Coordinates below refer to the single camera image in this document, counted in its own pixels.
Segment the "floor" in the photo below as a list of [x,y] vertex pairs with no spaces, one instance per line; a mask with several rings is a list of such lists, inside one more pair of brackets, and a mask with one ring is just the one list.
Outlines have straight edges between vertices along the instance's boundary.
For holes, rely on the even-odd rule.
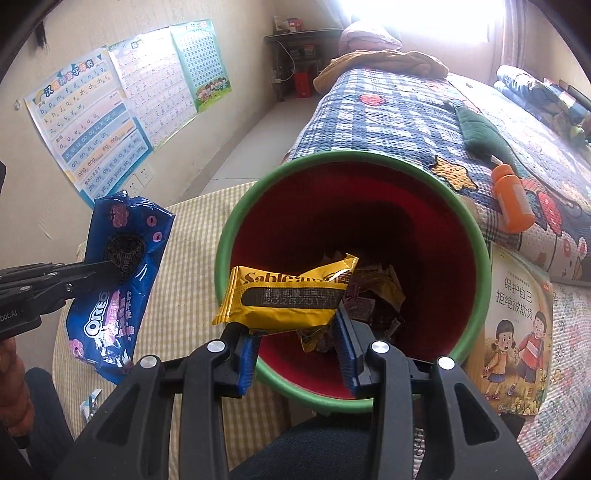
[[[191,186],[181,200],[258,180],[273,171],[314,114],[319,100],[288,98],[276,103],[238,144],[205,189]],[[17,337],[17,351],[26,369],[41,367],[51,371],[59,317],[59,312],[44,315],[39,328]]]
[[314,114],[319,96],[287,98],[274,107],[238,144],[206,187],[190,186],[182,200],[259,180],[281,164],[300,131]]

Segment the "oreo package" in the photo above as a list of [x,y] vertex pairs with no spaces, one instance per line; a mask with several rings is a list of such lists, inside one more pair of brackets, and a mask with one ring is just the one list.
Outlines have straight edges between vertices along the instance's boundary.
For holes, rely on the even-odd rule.
[[85,263],[113,261],[117,282],[98,282],[77,296],[66,319],[79,360],[118,384],[133,366],[135,342],[148,296],[170,236],[174,215],[142,197],[119,192],[95,201]]

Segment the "metal screw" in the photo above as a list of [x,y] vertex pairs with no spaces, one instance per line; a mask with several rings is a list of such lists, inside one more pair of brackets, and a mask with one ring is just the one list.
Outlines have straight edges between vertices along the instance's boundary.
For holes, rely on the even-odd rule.
[[390,350],[390,347],[386,342],[378,340],[377,342],[371,344],[371,349],[376,353],[386,353],[388,350]]
[[439,360],[437,360],[437,364],[444,370],[451,370],[456,366],[453,358],[449,358],[448,356],[442,356]]
[[158,361],[156,360],[156,357],[152,355],[145,356],[139,361],[142,368],[152,368],[155,367],[157,363]]
[[209,342],[207,344],[207,350],[209,350],[210,352],[221,352],[222,350],[224,350],[226,348],[226,344],[224,342],[222,342],[221,340],[214,340],[213,342]]

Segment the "dark blue pants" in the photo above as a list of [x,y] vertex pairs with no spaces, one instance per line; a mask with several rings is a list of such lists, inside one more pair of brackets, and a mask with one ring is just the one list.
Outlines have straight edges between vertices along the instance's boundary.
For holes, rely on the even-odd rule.
[[50,480],[53,472],[74,445],[49,372],[31,368],[25,374],[35,407],[33,431],[27,455],[31,466],[43,480]]
[[[50,480],[74,440],[51,375],[32,368],[25,380],[35,406],[27,453],[39,476]],[[238,465],[230,472],[230,480],[361,480],[370,418],[333,414],[307,420]]]

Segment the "pink pillow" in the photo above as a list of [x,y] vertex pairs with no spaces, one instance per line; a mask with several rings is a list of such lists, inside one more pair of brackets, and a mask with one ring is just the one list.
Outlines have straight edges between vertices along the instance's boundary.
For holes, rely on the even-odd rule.
[[340,35],[339,55],[355,50],[398,50],[402,42],[390,35],[381,25],[360,20],[345,28]]

